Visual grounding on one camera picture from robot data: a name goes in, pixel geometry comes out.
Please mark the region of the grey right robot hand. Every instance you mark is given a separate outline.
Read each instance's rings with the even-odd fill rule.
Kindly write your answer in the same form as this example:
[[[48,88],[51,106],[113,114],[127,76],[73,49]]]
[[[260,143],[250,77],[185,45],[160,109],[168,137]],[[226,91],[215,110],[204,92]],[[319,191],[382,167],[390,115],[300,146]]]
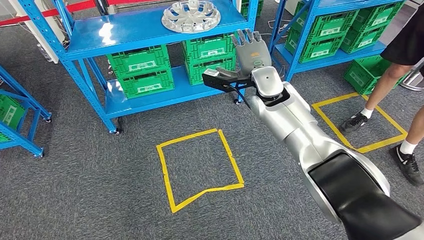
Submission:
[[[236,50],[239,70],[231,71],[217,67],[216,70],[221,76],[246,77],[254,69],[272,65],[268,47],[258,31],[252,32],[249,28],[238,29],[230,37]]]

